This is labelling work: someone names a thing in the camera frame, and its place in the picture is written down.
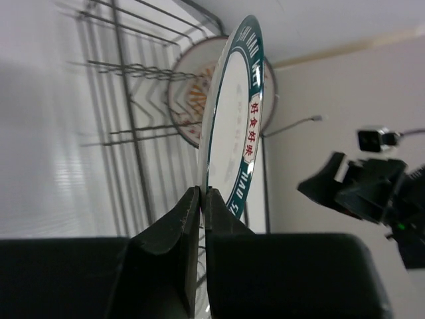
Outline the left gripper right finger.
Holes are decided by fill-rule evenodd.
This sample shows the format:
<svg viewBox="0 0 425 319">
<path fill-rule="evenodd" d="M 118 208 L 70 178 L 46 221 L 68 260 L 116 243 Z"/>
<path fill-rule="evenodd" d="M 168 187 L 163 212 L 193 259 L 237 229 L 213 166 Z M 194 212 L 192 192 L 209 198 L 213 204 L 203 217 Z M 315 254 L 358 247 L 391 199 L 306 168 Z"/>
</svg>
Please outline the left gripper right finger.
<svg viewBox="0 0 425 319">
<path fill-rule="evenodd" d="M 213 318 L 392 318 L 368 247 L 344 233 L 256 234 L 205 197 Z"/>
</svg>

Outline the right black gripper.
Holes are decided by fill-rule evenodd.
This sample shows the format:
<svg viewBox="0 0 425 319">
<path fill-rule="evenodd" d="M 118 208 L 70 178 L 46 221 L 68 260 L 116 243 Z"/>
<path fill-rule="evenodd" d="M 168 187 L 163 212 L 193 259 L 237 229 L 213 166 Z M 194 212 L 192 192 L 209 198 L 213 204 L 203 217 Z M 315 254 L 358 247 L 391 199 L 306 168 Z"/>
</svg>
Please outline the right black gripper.
<svg viewBox="0 0 425 319">
<path fill-rule="evenodd" d="M 343 181 L 335 180 L 345 154 L 333 152 L 315 175 L 297 190 L 313 202 L 339 213 L 390 229 L 407 269 L 424 268 L 424 166 L 408 172 L 399 159 L 349 162 Z"/>
</svg>

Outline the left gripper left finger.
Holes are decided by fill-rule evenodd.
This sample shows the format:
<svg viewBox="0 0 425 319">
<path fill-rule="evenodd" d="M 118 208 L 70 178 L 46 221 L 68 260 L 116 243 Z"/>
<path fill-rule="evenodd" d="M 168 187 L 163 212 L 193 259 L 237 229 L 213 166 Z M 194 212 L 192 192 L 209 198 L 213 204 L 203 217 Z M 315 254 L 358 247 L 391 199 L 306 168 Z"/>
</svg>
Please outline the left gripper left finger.
<svg viewBox="0 0 425 319">
<path fill-rule="evenodd" d="M 200 190 L 129 240 L 112 318 L 193 318 L 197 289 Z"/>
</svg>

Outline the green rimmed white plate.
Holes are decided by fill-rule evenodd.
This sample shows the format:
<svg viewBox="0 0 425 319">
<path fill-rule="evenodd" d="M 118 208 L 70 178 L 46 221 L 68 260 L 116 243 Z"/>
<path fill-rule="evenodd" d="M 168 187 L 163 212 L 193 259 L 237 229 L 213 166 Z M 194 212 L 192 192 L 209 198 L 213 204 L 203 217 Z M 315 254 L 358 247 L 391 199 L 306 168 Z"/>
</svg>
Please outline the green rimmed white plate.
<svg viewBox="0 0 425 319">
<path fill-rule="evenodd" d="M 234 217 L 244 211 L 260 140 L 264 61 L 259 21 L 248 15 L 226 40 L 207 94 L 198 157 L 204 222 L 213 190 Z"/>
</svg>

